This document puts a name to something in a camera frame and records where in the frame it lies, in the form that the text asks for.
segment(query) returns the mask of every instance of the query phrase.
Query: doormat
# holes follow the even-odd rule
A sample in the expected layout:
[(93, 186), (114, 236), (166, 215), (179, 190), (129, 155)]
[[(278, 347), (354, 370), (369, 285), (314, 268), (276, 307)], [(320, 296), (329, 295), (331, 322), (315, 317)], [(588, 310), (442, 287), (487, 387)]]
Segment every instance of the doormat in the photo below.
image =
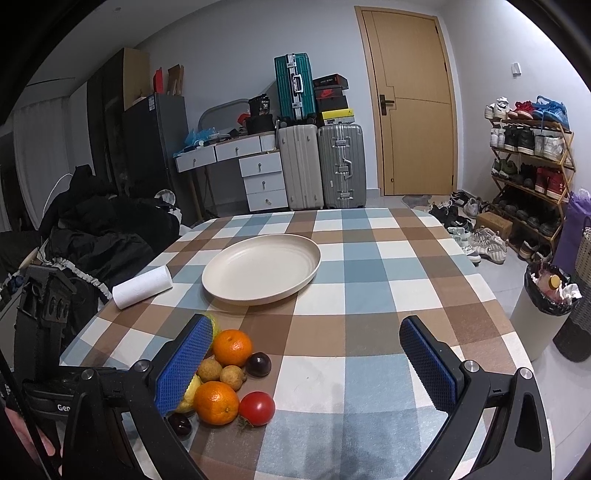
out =
[(402, 202), (408, 207), (415, 210), (422, 210), (426, 212), (431, 208), (431, 204), (440, 203), (449, 200), (449, 195), (405, 195), (402, 197)]

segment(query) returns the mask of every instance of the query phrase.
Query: white wall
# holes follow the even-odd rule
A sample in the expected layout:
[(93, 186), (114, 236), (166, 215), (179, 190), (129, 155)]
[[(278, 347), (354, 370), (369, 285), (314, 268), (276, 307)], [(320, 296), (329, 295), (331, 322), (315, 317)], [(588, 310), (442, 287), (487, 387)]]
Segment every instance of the white wall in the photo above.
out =
[[(197, 127), (199, 117), (208, 108), (266, 92), (275, 80), (274, 57), (306, 52), (314, 77), (338, 72), (348, 79), (349, 90), (345, 93), (356, 122), (363, 128), (367, 186), (375, 189), (378, 179), (374, 122), (354, 5), (436, 15), (442, 3), (298, 0), (295, 9), (290, 0), (223, 0), (169, 25), (138, 48), (150, 53), (152, 71), (159, 67), (166, 70), (177, 63), (184, 65), (183, 96), (190, 128)], [(445, 25), (441, 26), (447, 39)], [(448, 52), (455, 73), (449, 45)], [(210, 169), (212, 177), (220, 168), (221, 165)], [(216, 202), (238, 200), (238, 185), (232, 183), (230, 188), (229, 176), (220, 177), (212, 178)]]
[[(504, 0), (454, 0), (441, 14), (456, 56), (462, 93), (464, 172), (462, 186), (491, 200), (498, 189), (491, 180), (491, 125), (484, 107), (500, 96), (535, 101), (538, 95), (563, 102), (575, 132), (575, 187), (591, 189), (591, 95), (575, 69), (552, 41)], [(513, 78), (518, 61), (522, 75)]]
[(92, 153), (88, 136), (88, 117), (86, 115), (86, 84), (84, 83), (68, 99), (68, 161), (72, 173), (77, 166), (90, 165), (92, 171)]

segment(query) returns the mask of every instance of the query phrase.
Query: table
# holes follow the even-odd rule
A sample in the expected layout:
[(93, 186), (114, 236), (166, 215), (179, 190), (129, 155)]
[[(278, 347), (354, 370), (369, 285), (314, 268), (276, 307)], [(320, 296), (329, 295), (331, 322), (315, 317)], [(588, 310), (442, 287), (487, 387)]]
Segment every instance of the table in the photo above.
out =
[[(222, 249), (266, 233), (318, 243), (309, 286), (266, 306), (225, 305), (200, 276)], [(439, 222), (410, 209), (351, 209), (243, 215), (211, 220), (183, 236), (146, 271), (168, 265), (174, 286), (119, 311), (110, 301), (62, 357), (67, 365), (129, 368), (151, 359), (195, 312), (213, 314), (266, 352), (272, 371), (238, 392), (273, 395), (266, 428), (198, 425), (185, 445), (210, 480), (403, 478), (446, 419), (434, 409), (398, 340), (418, 315), (461, 359), (513, 374), (531, 368), (482, 276)], [(484, 416), (458, 467), (467, 473), (485, 435)], [(132, 445), (148, 475), (137, 434)]]

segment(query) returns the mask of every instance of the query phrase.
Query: white desk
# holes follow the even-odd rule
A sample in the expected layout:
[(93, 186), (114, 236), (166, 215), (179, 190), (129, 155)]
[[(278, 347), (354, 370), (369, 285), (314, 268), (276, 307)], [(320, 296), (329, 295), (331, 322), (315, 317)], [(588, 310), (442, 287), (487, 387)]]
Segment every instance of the white desk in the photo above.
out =
[(233, 158), (240, 162), (251, 212), (287, 207), (281, 156), (276, 150), (274, 132), (238, 137), (185, 152), (176, 158), (177, 170), (184, 172)]

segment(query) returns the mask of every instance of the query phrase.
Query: gray suitcase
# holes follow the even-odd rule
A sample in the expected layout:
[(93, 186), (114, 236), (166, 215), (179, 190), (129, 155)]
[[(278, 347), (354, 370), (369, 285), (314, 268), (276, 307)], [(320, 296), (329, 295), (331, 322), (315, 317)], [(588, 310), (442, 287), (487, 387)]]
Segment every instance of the gray suitcase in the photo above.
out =
[(326, 207), (364, 207), (367, 191), (361, 127), (355, 124), (321, 127), (318, 147)]

